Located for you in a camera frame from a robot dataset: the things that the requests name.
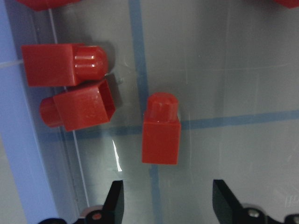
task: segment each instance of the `scratch on surface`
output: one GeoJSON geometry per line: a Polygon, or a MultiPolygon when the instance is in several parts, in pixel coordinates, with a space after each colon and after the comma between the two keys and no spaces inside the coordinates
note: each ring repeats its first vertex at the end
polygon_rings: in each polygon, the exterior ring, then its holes
{"type": "Polygon", "coordinates": [[[191,170],[191,165],[192,165],[192,135],[191,135],[191,118],[190,118],[190,113],[188,113],[188,119],[189,119],[189,147],[190,147],[190,157],[189,157],[189,171],[190,171],[190,177],[191,177],[191,182],[193,183],[193,172],[191,170]]]}
{"type": "Polygon", "coordinates": [[[249,166],[249,172],[251,173],[252,170],[253,170],[253,163],[251,162],[251,163],[250,163],[250,166],[249,166]]]}
{"type": "Polygon", "coordinates": [[[22,64],[23,60],[16,60],[16,61],[11,61],[11,62],[2,62],[0,63],[0,69],[6,68],[6,67],[11,67],[14,65],[22,64]]]}
{"type": "Polygon", "coordinates": [[[292,155],[289,155],[287,161],[289,162],[291,160],[291,158],[292,158],[292,155]]]}
{"type": "Polygon", "coordinates": [[[299,143],[297,143],[297,145],[293,148],[293,151],[296,152],[296,150],[298,149],[299,143]]]}
{"type": "Polygon", "coordinates": [[[186,68],[185,68],[185,77],[186,77],[186,84],[188,84],[188,73],[187,73],[186,68]]]}
{"type": "Polygon", "coordinates": [[[124,63],[115,63],[115,65],[121,66],[121,67],[126,68],[128,70],[133,70],[134,71],[134,69],[135,69],[133,67],[130,67],[126,62],[124,62],[124,63]]]}
{"type": "Polygon", "coordinates": [[[54,43],[58,43],[57,32],[56,32],[56,29],[55,29],[55,23],[54,23],[54,19],[53,19],[52,9],[49,9],[48,12],[49,12],[49,16],[50,16],[50,22],[51,22],[51,28],[52,28],[54,43]]]}
{"type": "Polygon", "coordinates": [[[256,91],[255,91],[255,103],[254,103],[254,113],[257,112],[257,105],[258,105],[258,92],[259,92],[259,85],[260,85],[260,75],[257,75],[256,79],[256,91]]]}
{"type": "Polygon", "coordinates": [[[283,191],[283,194],[287,195],[288,192],[283,187],[278,187],[278,191],[283,191]]]}
{"type": "Polygon", "coordinates": [[[296,190],[296,191],[298,191],[299,192],[299,189],[298,188],[296,188],[293,184],[291,184],[291,186],[296,190]]]}
{"type": "Polygon", "coordinates": [[[273,69],[273,68],[286,67],[290,64],[291,63],[272,65],[272,66],[262,66],[262,67],[244,67],[244,68],[231,68],[231,69],[204,69],[204,70],[206,70],[206,71],[238,71],[238,70],[273,69]]]}
{"type": "Polygon", "coordinates": [[[225,33],[225,41],[226,42],[228,42],[228,34],[229,34],[229,27],[230,27],[230,17],[231,17],[230,11],[231,11],[231,2],[229,2],[227,21],[226,21],[226,33],[225,33]]]}

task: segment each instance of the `red toy block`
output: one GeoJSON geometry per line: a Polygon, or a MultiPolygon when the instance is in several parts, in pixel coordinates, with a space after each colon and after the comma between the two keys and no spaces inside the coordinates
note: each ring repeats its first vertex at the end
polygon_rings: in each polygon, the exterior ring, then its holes
{"type": "Polygon", "coordinates": [[[275,1],[288,8],[295,8],[299,6],[299,0],[275,0],[275,1]]]}
{"type": "Polygon", "coordinates": [[[42,11],[49,8],[61,7],[73,2],[78,2],[80,0],[17,0],[17,1],[35,11],[42,11]]]}
{"type": "Polygon", "coordinates": [[[177,164],[181,124],[178,100],[170,93],[158,92],[148,99],[142,131],[142,162],[177,164]]]}
{"type": "Polygon", "coordinates": [[[29,86],[76,86],[108,72],[107,55],[98,46],[24,45],[22,54],[29,86]]]}
{"type": "Polygon", "coordinates": [[[40,105],[40,114],[47,126],[64,126],[67,131],[107,123],[114,112],[115,106],[105,79],[69,88],[43,99],[40,105]]]}

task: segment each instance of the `red plastic brick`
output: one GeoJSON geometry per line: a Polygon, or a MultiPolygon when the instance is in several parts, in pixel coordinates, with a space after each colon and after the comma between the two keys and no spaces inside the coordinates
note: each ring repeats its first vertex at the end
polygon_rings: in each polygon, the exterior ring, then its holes
{"type": "Polygon", "coordinates": [[[17,0],[35,11],[57,8],[80,0],[17,0]]]}
{"type": "Polygon", "coordinates": [[[67,131],[110,121],[115,106],[107,80],[93,81],[43,99],[40,114],[49,127],[64,126],[67,131]]]}
{"type": "Polygon", "coordinates": [[[158,92],[148,99],[142,131],[142,162],[177,164],[181,124],[178,100],[170,93],[158,92]]]}
{"type": "Polygon", "coordinates": [[[108,71],[105,51],[84,44],[22,46],[29,86],[76,86],[101,80],[108,71]]]}
{"type": "Polygon", "coordinates": [[[288,8],[295,8],[299,6],[299,0],[275,0],[275,1],[288,8]]]}

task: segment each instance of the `red lego brick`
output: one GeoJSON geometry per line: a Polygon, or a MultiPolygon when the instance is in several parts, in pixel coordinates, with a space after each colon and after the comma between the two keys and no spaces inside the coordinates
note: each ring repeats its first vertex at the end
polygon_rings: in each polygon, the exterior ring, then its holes
{"type": "Polygon", "coordinates": [[[275,1],[288,8],[295,8],[299,6],[299,0],[275,0],[275,1]]]}
{"type": "Polygon", "coordinates": [[[22,54],[29,86],[76,86],[108,72],[107,55],[98,46],[24,45],[22,54]]]}
{"type": "Polygon", "coordinates": [[[19,3],[35,10],[42,11],[49,8],[57,8],[80,0],[17,0],[19,3]]]}
{"type": "Polygon", "coordinates": [[[67,131],[110,121],[115,106],[107,80],[93,81],[69,88],[43,99],[40,114],[49,127],[64,126],[67,131]]]}
{"type": "Polygon", "coordinates": [[[158,92],[148,99],[142,131],[142,162],[177,164],[181,124],[178,100],[170,93],[158,92]]]}

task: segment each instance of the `blue tape line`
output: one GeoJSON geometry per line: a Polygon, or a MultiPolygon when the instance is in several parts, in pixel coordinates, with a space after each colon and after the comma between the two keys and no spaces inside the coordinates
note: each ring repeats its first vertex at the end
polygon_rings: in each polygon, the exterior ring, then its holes
{"type": "MultiPolygon", "coordinates": [[[[220,117],[211,119],[199,119],[191,121],[185,120],[181,121],[181,125],[182,130],[194,130],[226,126],[253,125],[296,119],[299,119],[299,110],[260,113],[232,117],[220,117]]],[[[107,129],[97,129],[96,131],[88,131],[88,129],[83,129],[76,131],[76,134],[78,139],[94,139],[109,136],[142,134],[142,126],[111,127],[107,129]]],[[[40,133],[39,139],[44,141],[54,141],[57,138],[56,136],[56,133],[40,133]]],[[[72,134],[66,135],[66,138],[67,140],[72,140],[73,136],[72,134]]]]}
{"type": "Polygon", "coordinates": [[[141,110],[141,116],[143,117],[143,112],[146,110],[146,103],[149,97],[149,88],[144,53],[140,0],[129,0],[129,9],[131,18],[135,67],[137,72],[139,105],[141,110]]]}
{"type": "MultiPolygon", "coordinates": [[[[142,30],[142,16],[140,0],[129,0],[131,29],[133,38],[133,48],[135,57],[135,67],[137,71],[137,87],[139,95],[139,106],[141,117],[146,110],[146,103],[149,97],[149,88],[147,81],[146,60],[144,53],[144,40],[142,30]]],[[[155,223],[162,224],[162,206],[159,188],[159,174],[157,165],[152,165],[149,172],[151,177],[152,203],[155,214],[155,223]]]]}
{"type": "Polygon", "coordinates": [[[212,127],[252,125],[293,119],[299,119],[299,110],[182,121],[181,125],[182,130],[188,130],[212,127]]]}

